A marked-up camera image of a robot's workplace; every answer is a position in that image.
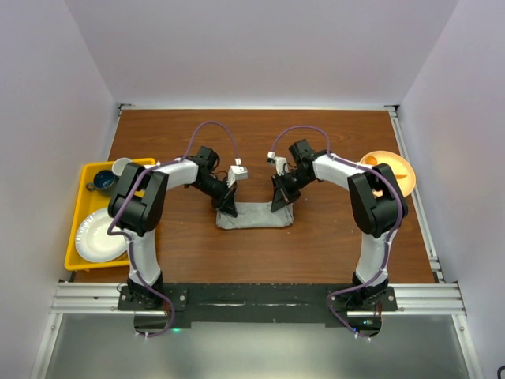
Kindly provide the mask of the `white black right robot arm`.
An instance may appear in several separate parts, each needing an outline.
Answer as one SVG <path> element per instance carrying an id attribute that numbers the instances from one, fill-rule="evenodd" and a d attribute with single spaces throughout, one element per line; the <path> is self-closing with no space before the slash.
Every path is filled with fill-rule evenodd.
<path id="1" fill-rule="evenodd" d="M 273 151 L 267 161 L 275 166 L 271 177 L 271 211 L 277 212 L 294 203 L 308 184 L 330 182 L 348 191 L 354 222 L 361 231 L 361 250 L 353 272 L 352 287 L 330 296 L 347 297 L 346 306 L 370 310 L 388 287 L 387 265 L 391 243 L 408 215 L 406 200 L 392 168 L 379 163 L 366 166 L 337 156 L 333 152 L 313 150 L 307 140 L 289 147 L 295 166 Z"/>

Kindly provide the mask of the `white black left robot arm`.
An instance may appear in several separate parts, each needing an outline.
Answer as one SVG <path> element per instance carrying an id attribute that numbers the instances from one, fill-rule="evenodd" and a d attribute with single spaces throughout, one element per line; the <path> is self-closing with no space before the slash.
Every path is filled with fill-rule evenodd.
<path id="1" fill-rule="evenodd" d="M 167 191 L 192 186 L 211 198 L 213 209 L 232 217 L 238 215 L 236 177 L 246 169 L 232 166 L 220 179 L 214 173 L 219 162 L 214 150 L 202 147 L 194 156 L 167 163 L 126 164 L 107 208 L 112 218 L 108 235 L 121 236 L 127 244 L 129 275 L 122 293 L 126 300 L 146 310 L 170 308 L 155 248 L 155 229 L 163 215 Z"/>

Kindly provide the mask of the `grey cloth napkin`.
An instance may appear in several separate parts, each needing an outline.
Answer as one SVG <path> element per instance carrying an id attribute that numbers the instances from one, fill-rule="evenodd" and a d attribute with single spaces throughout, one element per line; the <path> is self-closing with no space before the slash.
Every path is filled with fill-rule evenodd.
<path id="1" fill-rule="evenodd" d="M 271 211 L 271 202 L 237 202 L 236 217 L 218 211 L 216 226 L 223 230 L 252 228 L 283 228 L 294 223 L 293 205 Z"/>

